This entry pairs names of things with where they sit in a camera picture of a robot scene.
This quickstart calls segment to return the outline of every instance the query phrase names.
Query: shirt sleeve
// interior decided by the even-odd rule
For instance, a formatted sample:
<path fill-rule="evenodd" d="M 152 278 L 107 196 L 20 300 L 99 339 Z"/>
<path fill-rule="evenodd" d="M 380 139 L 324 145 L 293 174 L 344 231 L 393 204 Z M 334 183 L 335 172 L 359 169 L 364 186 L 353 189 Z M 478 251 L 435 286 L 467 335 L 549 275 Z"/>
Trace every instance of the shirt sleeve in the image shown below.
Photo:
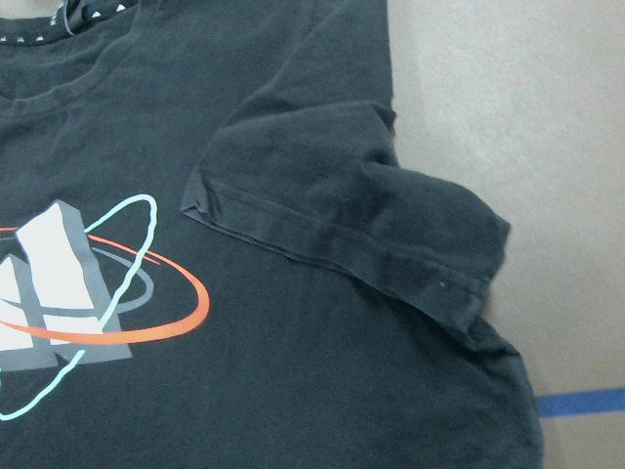
<path fill-rule="evenodd" d="M 315 15 L 215 133 L 182 210 L 358 278 L 476 347 L 510 225 L 467 189 L 398 166 L 386 2 L 320 0 Z"/>

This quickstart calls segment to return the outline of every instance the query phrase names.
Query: printed logo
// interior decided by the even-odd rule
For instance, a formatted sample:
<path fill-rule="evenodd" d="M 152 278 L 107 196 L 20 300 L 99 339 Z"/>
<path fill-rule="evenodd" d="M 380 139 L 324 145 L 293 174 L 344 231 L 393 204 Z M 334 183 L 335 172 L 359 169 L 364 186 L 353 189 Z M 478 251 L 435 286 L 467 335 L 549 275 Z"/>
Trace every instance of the printed logo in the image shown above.
<path fill-rule="evenodd" d="M 150 205 L 150 224 L 138 251 L 89 234 L 129 204 L 140 201 Z M 11 254 L 0 261 L 0 372 L 56 367 L 56 355 L 67 362 L 28 405 L 9 414 L 0 413 L 0 420 L 30 411 L 79 364 L 129 359 L 128 344 L 183 335 L 206 320 L 210 298 L 202 282 L 176 262 L 148 251 L 155 227 L 156 202 L 140 194 L 116 205 L 88 228 L 80 212 L 62 201 L 54 202 L 20 228 L 0 228 L 0 242 L 16 242 L 25 256 L 23 260 Z M 127 259 L 129 254 L 133 261 Z M 112 295 L 99 258 L 127 269 Z M 169 269 L 188 282 L 197 297 L 196 307 L 179 320 L 122 330 L 119 315 L 148 303 L 154 291 L 151 277 L 141 268 L 143 261 Z M 120 298 L 133 277 L 141 280 L 144 292 L 122 303 Z"/>

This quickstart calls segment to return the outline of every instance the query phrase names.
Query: blue tape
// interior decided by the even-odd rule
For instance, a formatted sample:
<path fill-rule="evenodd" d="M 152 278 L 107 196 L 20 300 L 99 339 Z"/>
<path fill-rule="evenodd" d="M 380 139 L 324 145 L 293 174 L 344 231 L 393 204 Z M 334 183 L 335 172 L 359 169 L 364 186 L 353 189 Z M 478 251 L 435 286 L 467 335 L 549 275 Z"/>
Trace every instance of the blue tape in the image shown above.
<path fill-rule="evenodd" d="M 625 388 L 541 396 L 536 403 L 542 418 L 625 411 Z"/>

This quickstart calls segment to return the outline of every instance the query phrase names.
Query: mint green curve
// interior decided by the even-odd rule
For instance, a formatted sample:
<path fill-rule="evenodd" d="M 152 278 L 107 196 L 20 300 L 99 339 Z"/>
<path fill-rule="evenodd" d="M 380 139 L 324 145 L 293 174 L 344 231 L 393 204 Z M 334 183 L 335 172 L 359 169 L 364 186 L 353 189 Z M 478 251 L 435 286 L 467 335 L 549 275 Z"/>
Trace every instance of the mint green curve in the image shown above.
<path fill-rule="evenodd" d="M 113 296 L 110 300 L 110 303 L 108 304 L 108 307 L 106 308 L 106 310 L 104 311 L 104 314 L 100 318 L 99 323 L 101 327 L 104 327 L 106 323 L 108 322 L 108 320 L 110 320 L 113 312 L 115 311 L 115 308 L 117 307 L 117 304 L 119 303 L 119 300 L 121 299 L 123 294 L 126 293 L 128 288 L 130 288 L 130 283 L 133 279 L 133 276 L 137 273 L 137 271 L 141 267 L 141 263 L 144 260 L 144 257 L 146 256 L 146 253 L 149 250 L 149 247 L 152 245 L 154 241 L 154 232 L 156 231 L 156 213 L 158 210 L 158 206 L 156 205 L 156 200 L 154 200 L 154 197 L 152 197 L 151 195 L 148 195 L 145 193 L 139 193 L 137 195 L 133 195 L 132 197 L 128 197 L 125 200 L 122 200 L 121 202 L 119 202 L 110 210 L 108 210 L 108 212 L 106 212 L 99 220 L 92 223 L 89 227 L 85 229 L 85 233 L 90 232 L 94 228 L 97 228 L 102 223 L 107 221 L 113 215 L 119 213 L 128 205 L 135 203 L 135 202 L 139 202 L 139 201 L 145 201 L 149 204 L 149 224 L 147 225 L 146 239 L 144 240 L 144 243 L 142 244 L 141 248 L 137 251 L 133 264 L 130 266 L 130 269 L 128 269 L 126 276 L 124 277 L 121 284 L 115 290 L 115 293 L 113 293 Z M 76 354 L 69 361 L 69 363 L 66 364 L 63 368 L 61 368 L 61 370 L 59 370 L 59 372 L 57 373 L 57 376 L 55 376 L 55 378 L 50 382 L 50 384 L 48 384 L 48 386 L 43 388 L 37 394 L 37 396 L 35 396 L 34 399 L 30 401 L 30 403 L 28 403 L 24 407 L 11 413 L 0 412 L 0 421 L 6 422 L 9 420 L 13 420 L 33 410 L 35 406 L 38 405 L 46 396 L 48 396 L 55 389 L 57 389 L 57 387 L 61 384 L 61 381 L 63 380 L 63 378 L 65 378 L 66 375 L 68 375 L 73 369 L 75 369 L 78 366 L 80 359 L 82 359 L 85 353 L 86 352 L 84 349 L 76 352 Z"/>

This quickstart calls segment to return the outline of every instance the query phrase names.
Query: black t-shirt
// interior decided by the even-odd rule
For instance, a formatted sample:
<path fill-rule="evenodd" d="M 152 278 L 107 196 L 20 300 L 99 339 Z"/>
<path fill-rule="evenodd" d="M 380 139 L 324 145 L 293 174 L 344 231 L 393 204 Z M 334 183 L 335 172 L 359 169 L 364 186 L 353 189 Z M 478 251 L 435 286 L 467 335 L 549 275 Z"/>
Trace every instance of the black t-shirt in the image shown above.
<path fill-rule="evenodd" d="M 540 467 L 510 226 L 391 99 L 382 0 L 0 19 L 0 467 Z"/>

